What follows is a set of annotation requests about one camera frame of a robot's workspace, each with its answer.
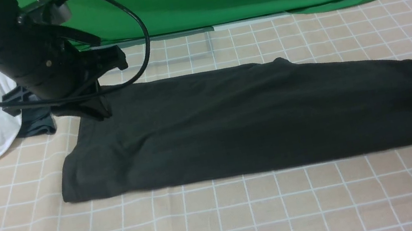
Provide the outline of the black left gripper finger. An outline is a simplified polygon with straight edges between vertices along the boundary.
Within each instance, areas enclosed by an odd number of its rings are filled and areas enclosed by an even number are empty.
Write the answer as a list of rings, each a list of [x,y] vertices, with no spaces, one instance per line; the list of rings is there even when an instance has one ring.
[[[78,102],[77,108],[79,117],[81,118],[102,121],[112,115],[109,102],[103,95],[81,100]]]

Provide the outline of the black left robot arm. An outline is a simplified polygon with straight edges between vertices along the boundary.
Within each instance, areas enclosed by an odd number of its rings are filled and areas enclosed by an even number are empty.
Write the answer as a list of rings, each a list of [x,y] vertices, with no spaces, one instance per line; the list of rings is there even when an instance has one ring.
[[[57,116],[111,117],[99,78],[127,68],[119,46],[97,48],[100,38],[63,25],[68,0],[37,0],[21,8],[0,0],[0,72],[16,82],[1,98],[4,112],[50,108]]]

